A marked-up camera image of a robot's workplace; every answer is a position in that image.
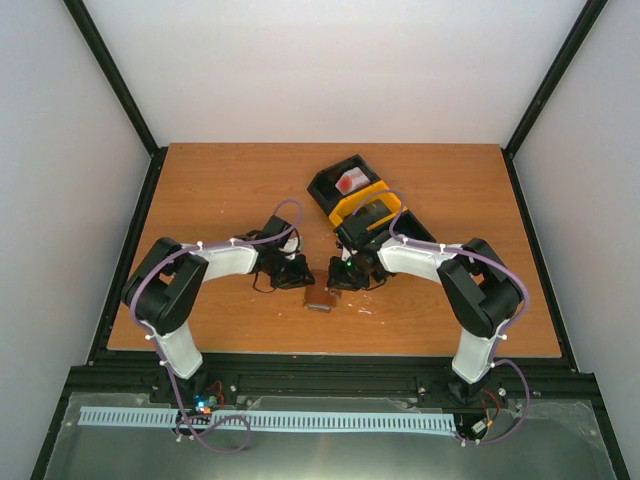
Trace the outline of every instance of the purple cable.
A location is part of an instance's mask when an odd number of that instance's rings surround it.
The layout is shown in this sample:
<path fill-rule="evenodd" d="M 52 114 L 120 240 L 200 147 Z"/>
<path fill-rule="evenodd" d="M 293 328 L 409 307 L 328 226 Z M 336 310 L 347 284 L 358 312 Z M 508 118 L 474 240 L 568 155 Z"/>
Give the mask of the purple cable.
<path fill-rule="evenodd" d="M 353 211 L 353 214 L 355 214 L 358 210 L 360 210 L 360 208 L 366 202 L 368 202 L 371 198 L 373 198 L 375 196 L 378 196 L 381 193 L 393 193 L 394 195 L 396 195 L 400 199 L 400 209 L 398 210 L 398 213 L 396 214 L 396 216 L 391 221 L 391 224 L 389 225 L 389 233 L 391 234 L 391 236 L 395 240 L 404 243 L 404 240 L 402 238 L 400 238 L 400 236 L 394 231 L 396 223 L 398 223 L 398 219 L 400 218 L 400 215 L 402 214 L 402 211 L 404 209 L 404 195 L 402 195 L 402 193 L 398 192 L 397 190 L 392 190 L 392 189 L 379 190 L 377 192 L 371 193 L 370 195 L 367 195 L 364 198 L 364 200 L 362 200 L 360 202 L 360 204 L 356 207 L 356 209 Z M 412 239 L 412 238 L 407 238 L 406 244 L 414 246 L 414 247 L 418 247 L 418 248 L 424 248 L 426 250 L 430 250 L 430 251 L 433 251 L 433 252 L 439 252 L 440 251 L 440 244 L 439 243 L 425 242 L 425 241 L 422 241 L 422 240 L 415 240 L 415 239 Z M 469 258 L 473 258 L 474 260 L 479 260 L 480 262 L 485 263 L 485 264 L 495 268 L 496 270 L 504 273 L 511 280 L 513 280 L 513 283 L 515 283 L 516 286 L 518 287 L 518 289 L 520 289 L 520 292 L 522 293 L 522 297 L 524 299 L 523 300 L 523 304 L 522 304 L 522 308 L 520 310 L 518 310 L 518 312 L 513 317 L 511 317 L 511 319 L 509 319 L 507 321 L 507 323 L 504 325 L 504 327 L 502 328 L 501 331 L 496 331 L 497 335 L 504 334 L 504 332 L 506 332 L 509 328 L 511 328 L 515 324 L 515 322 L 517 322 L 526 313 L 526 311 L 529 309 L 529 304 L 531 303 L 531 296 L 529 295 L 529 290 L 527 289 L 527 286 L 524 284 L 524 282 L 522 280 L 520 280 L 520 278 L 515 273 L 513 273 L 507 267 L 505 267 L 504 265 L 496 262 L 495 260 L 492 260 L 490 258 L 485 257 L 484 255 L 478 255 L 477 253 L 469 252 L 469 251 L 464 250 L 462 248 L 446 247 L 445 246 L 442 250 L 444 252 L 446 252 L 446 253 L 453 253 L 453 254 L 456 254 L 456 255 L 465 255 L 465 256 L 467 256 Z M 500 343 L 500 340 L 501 340 L 500 337 L 498 337 L 496 339 L 496 341 L 493 342 L 493 347 L 491 348 L 491 352 L 489 353 L 489 359 L 491 361 L 493 360 L 493 357 L 495 356 L 496 349 L 498 348 L 498 344 Z"/>
<path fill-rule="evenodd" d="M 529 404 L 531 403 L 531 396 L 529 395 L 529 384 L 527 383 L 527 379 L 524 377 L 524 373 L 522 373 L 522 370 L 520 370 L 520 367 L 518 367 L 515 363 L 513 363 L 508 358 L 504 358 L 502 360 L 498 360 L 494 364 L 494 367 L 498 367 L 500 365 L 510 365 L 511 368 L 513 368 L 516 371 L 516 373 L 520 377 L 520 380 L 522 380 L 522 385 L 524 386 L 524 395 L 525 395 L 525 398 L 526 398 L 526 402 L 524 404 L 524 410 L 522 411 L 522 415 L 520 416 L 520 418 L 518 419 L 516 424 L 513 427 L 511 427 L 509 430 L 507 430 L 505 433 L 503 433 L 502 435 L 497 436 L 496 438 L 492 438 L 491 440 L 481 441 L 481 442 L 478 442 L 478 443 L 471 442 L 474 445 L 493 445 L 495 443 L 499 443 L 499 442 L 501 442 L 503 440 L 506 440 L 511 435 L 513 435 L 516 432 L 516 430 L 518 430 L 522 426 L 522 422 L 524 422 L 524 419 L 527 416 L 527 412 L 529 411 Z M 467 440 L 465 438 L 461 437 L 458 432 L 455 433 L 455 437 L 458 440 L 460 440 L 462 443 L 466 444 Z"/>
<path fill-rule="evenodd" d="M 133 294 L 133 297 L 131 299 L 131 303 L 129 305 L 129 314 L 131 316 L 131 319 L 133 320 L 133 322 L 142 327 L 147 334 L 151 337 L 152 342 L 153 342 L 153 347 L 156 351 L 156 353 L 158 354 L 158 356 L 160 357 L 160 360 L 162 362 L 167 362 L 167 358 L 165 357 L 165 355 L 162 353 L 162 350 L 160 349 L 160 345 L 158 344 L 157 340 L 155 339 L 154 335 L 153 335 L 153 330 L 149 327 L 147 327 L 144 323 L 142 323 L 135 315 L 137 306 L 138 306 L 138 301 L 140 300 L 140 295 L 142 295 L 142 292 L 144 291 L 145 288 L 147 288 L 147 286 L 149 285 L 149 283 L 151 282 L 151 280 L 153 280 L 153 278 L 160 273 L 160 271 L 168 264 L 170 264 L 171 262 L 173 262 L 176 258 L 185 255 L 186 253 L 189 252 L 193 252 L 196 250 L 200 250 L 201 248 L 207 248 L 207 249 L 211 249 L 211 248 L 217 248 L 217 247 L 226 247 L 229 245 L 260 245 L 262 243 L 268 243 L 271 242 L 273 240 L 277 240 L 278 238 L 284 237 L 285 235 L 288 235 L 289 233 L 293 232 L 293 230 L 295 230 L 295 228 L 300 224 L 301 220 L 302 220 L 302 214 L 304 212 L 304 208 L 302 207 L 302 204 L 294 199 L 294 198 L 287 198 L 286 200 L 283 200 L 282 202 L 280 202 L 276 208 L 273 210 L 273 215 L 276 215 L 278 213 L 278 211 L 280 210 L 280 208 L 282 208 L 282 206 L 286 205 L 287 203 L 294 203 L 295 205 L 297 205 L 298 207 L 298 217 L 296 218 L 295 222 L 293 222 L 291 224 L 291 226 L 287 229 L 285 229 L 284 231 L 280 232 L 277 235 L 273 235 L 271 237 L 267 237 L 267 238 L 262 238 L 260 240 L 237 240 L 237 241 L 227 241 L 227 242 L 217 242 L 217 243 L 213 243 L 210 245 L 204 245 L 202 247 L 198 246 L 198 245 L 189 245 L 186 247 L 183 247 L 181 250 L 178 250 L 177 252 L 172 253 L 171 255 L 165 257 L 160 263 L 158 263 L 158 265 L 156 265 L 150 272 L 149 274 L 142 279 L 142 281 L 140 282 L 140 285 L 138 286 L 138 288 L 136 289 L 135 293 Z M 180 395 L 180 390 L 178 389 L 178 384 L 176 381 L 176 377 L 175 377 L 175 372 L 173 371 L 173 369 L 171 368 L 171 365 L 167 362 L 164 364 L 167 368 L 167 374 L 169 375 L 169 381 L 171 382 L 171 386 L 173 387 L 173 392 L 175 394 L 176 397 L 176 403 L 178 404 L 178 410 L 180 411 L 180 415 L 182 415 L 182 420 L 180 421 L 180 423 L 178 423 L 178 425 L 180 425 L 181 423 L 184 422 L 184 424 L 187 426 L 187 428 L 189 429 L 189 431 L 191 432 L 191 434 L 193 435 L 193 438 L 195 438 L 201 445 L 203 445 L 205 448 L 207 448 L 208 450 L 211 450 L 212 452 L 215 453 L 219 453 L 219 454 L 223 454 L 223 455 L 230 455 L 230 454 L 234 454 L 234 453 L 239 453 L 241 450 L 243 450 L 251 441 L 251 426 L 249 425 L 249 421 L 243 417 L 242 415 L 228 415 L 224 418 L 221 418 L 220 420 L 218 420 L 216 423 L 214 423 L 213 425 L 211 425 L 210 427 L 208 427 L 205 431 L 198 433 L 194 428 L 193 425 L 191 424 L 191 422 L 189 421 L 189 416 L 187 415 L 186 409 L 184 408 L 184 404 L 182 402 L 182 397 Z M 245 438 L 244 443 L 238 447 L 235 448 L 233 450 L 221 450 L 215 447 L 212 447 L 210 445 L 208 445 L 207 443 L 205 443 L 204 440 L 202 440 L 201 436 L 205 435 L 206 433 L 210 432 L 211 430 L 215 429 L 216 427 L 218 427 L 219 425 L 221 425 L 222 423 L 228 422 L 229 420 L 239 420 L 240 422 L 244 423 L 245 426 L 247 427 L 247 436 Z"/>

